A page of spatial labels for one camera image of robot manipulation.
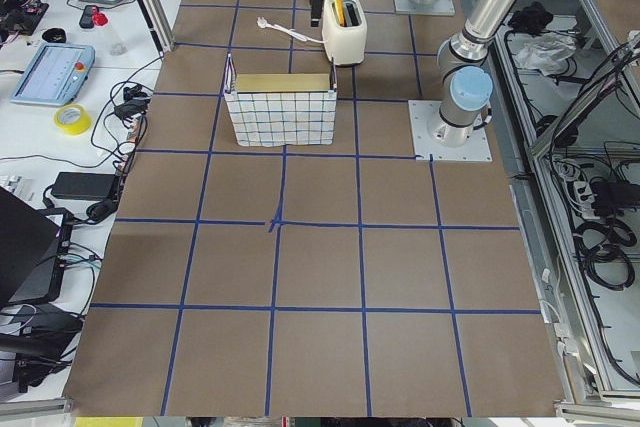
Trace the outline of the white two-slot toaster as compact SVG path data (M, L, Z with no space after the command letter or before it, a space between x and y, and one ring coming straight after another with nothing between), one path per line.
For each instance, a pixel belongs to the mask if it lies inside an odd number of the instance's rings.
M342 0L346 20L345 27L333 21L323 28L323 20L329 12L330 2L324 0L322 38L327 58L336 66L358 65L364 60L367 38L367 22L359 0Z

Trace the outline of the red and black remote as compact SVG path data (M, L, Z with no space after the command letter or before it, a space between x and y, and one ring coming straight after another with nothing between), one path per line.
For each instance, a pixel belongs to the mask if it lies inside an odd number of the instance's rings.
M103 27L108 22L107 16L96 5L87 5L84 7L79 20L79 26L81 29L87 30L94 27Z

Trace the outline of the near blue teach pendant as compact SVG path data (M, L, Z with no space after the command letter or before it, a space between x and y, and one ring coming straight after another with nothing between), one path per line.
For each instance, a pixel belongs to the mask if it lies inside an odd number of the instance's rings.
M74 100L95 61L89 45L45 43L39 47L9 100L61 107Z

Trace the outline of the yellow tape roll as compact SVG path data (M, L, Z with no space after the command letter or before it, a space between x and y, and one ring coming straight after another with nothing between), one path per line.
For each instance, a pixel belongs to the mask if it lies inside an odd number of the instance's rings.
M92 120L80 104L67 104L59 108L53 117L56 127L65 135L80 135L91 128Z

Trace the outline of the black power adapter brick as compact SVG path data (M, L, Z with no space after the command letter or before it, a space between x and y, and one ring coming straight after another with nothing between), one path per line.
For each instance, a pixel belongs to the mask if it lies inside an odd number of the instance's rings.
M51 189L51 195L66 200L103 200L116 185L114 174L60 172Z

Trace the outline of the black monitor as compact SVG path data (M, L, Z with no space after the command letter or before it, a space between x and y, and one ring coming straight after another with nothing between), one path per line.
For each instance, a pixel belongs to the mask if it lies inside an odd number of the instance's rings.
M34 209L1 191L1 306L42 304L58 298L72 214Z

